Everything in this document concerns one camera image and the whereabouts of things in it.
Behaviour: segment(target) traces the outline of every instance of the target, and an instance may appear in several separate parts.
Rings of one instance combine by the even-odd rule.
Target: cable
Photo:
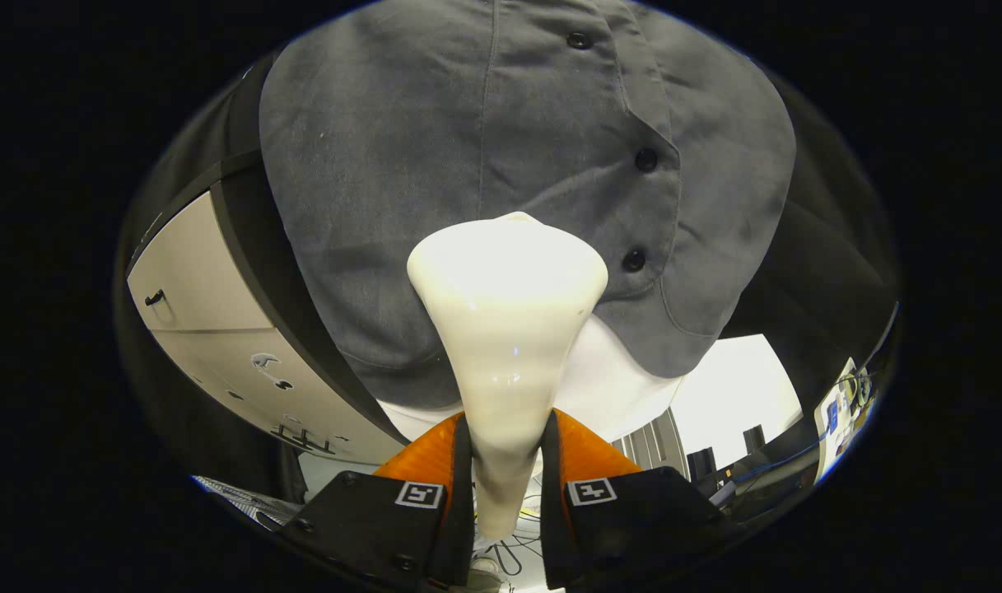
[[[860,380],[869,379],[869,378],[874,377],[875,375],[880,374],[882,372],[884,372],[884,369],[880,369],[880,371],[875,371],[874,373],[867,373],[866,375],[848,375],[846,377],[843,377],[843,378],[839,379],[830,388],[831,388],[831,390],[833,390],[834,387],[838,387],[838,386],[840,386],[841,383],[845,383],[846,381],[856,381],[856,388],[858,390],[858,388],[859,388],[859,381]],[[795,454],[795,455],[791,455],[787,459],[783,459],[783,461],[777,461],[775,463],[769,463],[767,466],[762,466],[761,468],[753,470],[753,472],[749,472],[748,474],[745,474],[744,476],[738,476],[737,478],[732,478],[732,480],[735,482],[735,484],[739,484],[740,482],[744,482],[744,481],[748,480],[753,476],[757,476],[757,474],[760,474],[761,472],[765,472],[766,470],[771,470],[773,468],[776,468],[776,466],[782,466],[783,463],[788,463],[790,461],[794,461],[794,459],[797,459],[798,457],[801,457],[802,455],[805,455],[807,452],[812,451],[812,448],[816,447],[816,446],[818,446],[818,444],[822,443],[824,441],[824,439],[827,438],[828,434],[829,434],[829,427],[827,427],[827,429],[824,429],[824,434],[820,435],[820,440],[817,440],[816,443],[810,444],[809,447],[805,448],[805,451],[801,451],[801,453],[798,453],[798,454]]]
[[[816,443],[810,444],[810,446],[806,447],[805,451],[801,451],[801,453],[791,455],[787,459],[783,459],[783,461],[776,461],[775,463],[769,463],[767,466],[762,466],[761,468],[753,470],[753,472],[749,472],[748,474],[745,474],[744,476],[738,476],[737,478],[731,478],[731,480],[734,481],[734,484],[738,484],[738,482],[744,482],[744,481],[748,480],[752,476],[757,476],[757,474],[760,474],[761,472],[765,472],[766,470],[771,470],[772,468],[775,468],[776,466],[782,466],[783,463],[787,463],[789,461],[794,461],[794,459],[797,459],[798,457],[801,457],[802,455],[805,455],[807,452],[812,451],[812,448],[816,447],[816,446],[818,446],[818,444],[822,443],[824,441],[824,439],[827,438],[828,434],[829,434],[828,431],[824,431],[824,434],[820,435],[820,440],[817,440]]]
[[[512,552],[511,548],[508,548],[508,544],[505,544],[504,540],[501,540],[500,544],[504,545],[504,549],[507,549],[508,555],[511,556],[511,559],[515,560],[516,564],[519,564],[519,571],[516,571],[515,573],[508,572],[508,567],[504,566],[504,560],[501,560],[501,552],[498,551],[497,544],[491,545],[490,548],[493,548],[493,554],[497,556],[497,563],[501,565],[501,570],[503,570],[508,577],[515,577],[515,575],[522,573],[523,563],[519,562],[519,557],[515,556],[515,552]]]
[[[534,552],[534,554],[536,554],[537,556],[541,556],[541,560],[545,559],[545,557],[541,555],[541,552],[538,552],[536,549],[530,548],[529,545],[527,545],[527,544],[533,544],[534,541],[540,541],[541,538],[538,537],[537,540],[523,541],[522,538],[518,537],[517,535],[513,535],[512,537],[515,537],[515,541],[517,541],[519,545],[522,545],[523,548],[529,549],[530,552]]]

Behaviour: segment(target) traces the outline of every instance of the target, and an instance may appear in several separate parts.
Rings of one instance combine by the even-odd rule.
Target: gray shirt
[[[460,397],[419,240],[512,210],[579,236],[608,266],[594,315],[677,377],[760,266],[796,151],[748,58],[618,0],[374,3],[284,50],[260,125],[321,320],[373,396],[419,408]]]

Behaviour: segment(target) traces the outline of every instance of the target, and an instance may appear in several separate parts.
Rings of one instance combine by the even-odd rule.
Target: shirt button
[[[573,49],[589,49],[592,46],[592,40],[584,33],[571,33],[567,35],[567,45]]]
[[[644,173],[650,173],[658,166],[658,153],[650,149],[642,149],[635,153],[635,167]]]
[[[633,248],[632,251],[628,251],[625,254],[625,259],[622,260],[621,266],[625,267],[626,271],[637,272],[643,269],[643,264],[647,262],[647,255],[644,255],[642,248]]]

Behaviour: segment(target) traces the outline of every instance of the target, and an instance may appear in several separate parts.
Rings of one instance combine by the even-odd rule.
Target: white cone-shaped object
[[[407,271],[449,356],[471,435],[478,528],[515,530],[570,346],[607,285],[576,236],[523,212],[441,229]]]

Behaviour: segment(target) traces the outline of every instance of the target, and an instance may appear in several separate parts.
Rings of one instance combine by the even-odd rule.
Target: cabinet drawer
[[[314,447],[301,447],[304,451],[378,466],[402,451],[402,444],[336,395],[276,330],[157,334],[166,341],[180,341],[185,350],[196,353],[227,390],[243,398],[237,402],[247,407],[243,410],[265,418],[271,427],[268,432],[305,438],[319,447],[328,443],[332,454]],[[257,367],[253,358],[266,361],[265,367]],[[214,397],[225,398],[223,406],[234,406],[229,395]]]
[[[210,192],[192,200],[150,240],[131,268],[127,286],[151,331],[253,330],[275,325],[233,263]]]
[[[261,431],[270,432],[271,421],[267,416],[252,405],[252,402],[241,399],[226,382],[211,371],[207,363],[196,356],[196,351],[189,346],[186,335],[179,333],[155,332],[153,334],[158,345],[168,354],[168,357],[182,370],[193,383],[211,398],[220,403],[223,408],[240,416]]]

